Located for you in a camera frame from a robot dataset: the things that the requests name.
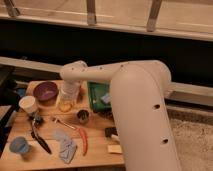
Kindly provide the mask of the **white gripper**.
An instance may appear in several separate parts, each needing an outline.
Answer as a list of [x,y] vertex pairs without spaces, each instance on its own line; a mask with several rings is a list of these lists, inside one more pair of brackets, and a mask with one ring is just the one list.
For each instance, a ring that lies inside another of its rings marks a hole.
[[55,106],[57,108],[60,107],[60,104],[63,103],[64,100],[71,100],[71,108],[76,107],[78,104],[78,94],[80,92],[80,83],[79,82],[63,82],[60,89],[60,94],[57,95]]

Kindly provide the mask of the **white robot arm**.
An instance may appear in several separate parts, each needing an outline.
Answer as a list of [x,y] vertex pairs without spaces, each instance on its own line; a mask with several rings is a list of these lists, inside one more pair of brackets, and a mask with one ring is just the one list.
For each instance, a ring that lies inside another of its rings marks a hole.
[[75,99],[82,81],[107,83],[126,171],[182,171],[164,97],[171,84],[168,67],[157,60],[60,69],[62,92]]

